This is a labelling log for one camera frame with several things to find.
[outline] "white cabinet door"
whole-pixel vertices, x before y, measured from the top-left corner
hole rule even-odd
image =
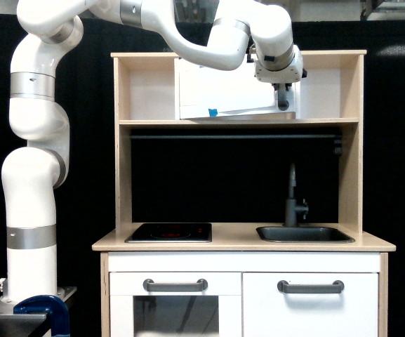
[[[344,284],[341,293],[282,293],[277,288],[280,281],[307,286],[337,280]],[[244,337],[378,335],[376,273],[244,273],[243,291]]]
[[[112,337],[241,337],[241,273],[111,272],[110,325]]]

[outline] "drawer handle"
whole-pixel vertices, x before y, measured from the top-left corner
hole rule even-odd
[[[205,279],[198,279],[196,283],[154,283],[151,279],[143,282],[146,291],[161,291],[166,293],[190,293],[204,291],[208,288]]]
[[[277,283],[277,289],[281,293],[341,293],[344,283],[334,281],[333,284],[289,284],[281,280]]]

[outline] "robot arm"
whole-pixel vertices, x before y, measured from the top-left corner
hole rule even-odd
[[[8,297],[15,302],[53,295],[57,289],[53,188],[68,172],[69,122],[54,99],[55,69],[81,41],[83,26],[77,15],[86,9],[103,20],[157,32],[182,58],[219,70],[242,64],[252,36],[259,81],[286,84],[299,81],[302,74],[291,20],[278,6],[220,0],[208,44],[199,46],[178,32],[173,0],[20,0],[18,20],[29,34],[11,63],[9,121],[27,147],[8,155],[2,170]],[[30,286],[33,279],[36,287]]]

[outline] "electric stove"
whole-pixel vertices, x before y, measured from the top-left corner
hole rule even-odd
[[[211,242],[211,223],[143,223],[125,242]]]

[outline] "sink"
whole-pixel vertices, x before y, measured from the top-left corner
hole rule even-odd
[[[355,240],[336,228],[329,227],[259,227],[258,235],[271,242],[330,242],[348,244]]]

